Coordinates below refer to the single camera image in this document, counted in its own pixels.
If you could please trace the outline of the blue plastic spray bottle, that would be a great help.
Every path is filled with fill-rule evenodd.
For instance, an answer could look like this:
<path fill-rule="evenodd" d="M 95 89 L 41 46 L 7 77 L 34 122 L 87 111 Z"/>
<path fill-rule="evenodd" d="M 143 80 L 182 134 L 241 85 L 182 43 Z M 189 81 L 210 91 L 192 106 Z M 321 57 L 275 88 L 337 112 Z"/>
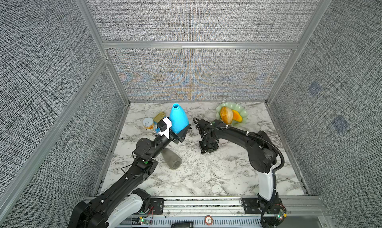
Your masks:
<path fill-rule="evenodd" d="M 188 117 L 184 109 L 178 103 L 173 104 L 169 118 L 172 122 L 171 129 L 175 134 L 180 133 L 189 125 Z"/>

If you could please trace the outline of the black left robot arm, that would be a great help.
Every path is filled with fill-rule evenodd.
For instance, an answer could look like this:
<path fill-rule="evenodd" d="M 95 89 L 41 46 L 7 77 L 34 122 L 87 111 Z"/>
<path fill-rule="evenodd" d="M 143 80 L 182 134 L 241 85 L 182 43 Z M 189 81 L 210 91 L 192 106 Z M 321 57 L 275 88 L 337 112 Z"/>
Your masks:
<path fill-rule="evenodd" d="M 187 125 L 178 134 L 169 137 L 158 135 L 154 140 L 141 138 L 134 154 L 136 158 L 123 176 L 109 189 L 86 203 L 80 201 L 73 209 L 70 228 L 115 228 L 127 217 L 136 213 L 145 214 L 151 196 L 138 186 L 154 172 L 156 157 L 170 143 L 182 143 L 190 129 Z"/>

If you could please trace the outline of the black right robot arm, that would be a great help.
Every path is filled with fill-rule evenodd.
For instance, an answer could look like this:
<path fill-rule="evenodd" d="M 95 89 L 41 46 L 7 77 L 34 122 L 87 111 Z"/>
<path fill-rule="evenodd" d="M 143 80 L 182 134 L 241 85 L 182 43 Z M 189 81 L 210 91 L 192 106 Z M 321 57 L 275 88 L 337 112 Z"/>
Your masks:
<path fill-rule="evenodd" d="M 257 171 L 259 180 L 258 207 L 261 210 L 261 226 L 275 228 L 283 221 L 283 215 L 265 218 L 276 206 L 278 197 L 276 171 L 284 166 L 284 157 L 263 131 L 253 133 L 229 126 L 222 121 L 208 122 L 193 118 L 200 133 L 201 153 L 211 153 L 219 148 L 220 139 L 232 142 L 247 151 L 250 165 Z"/>

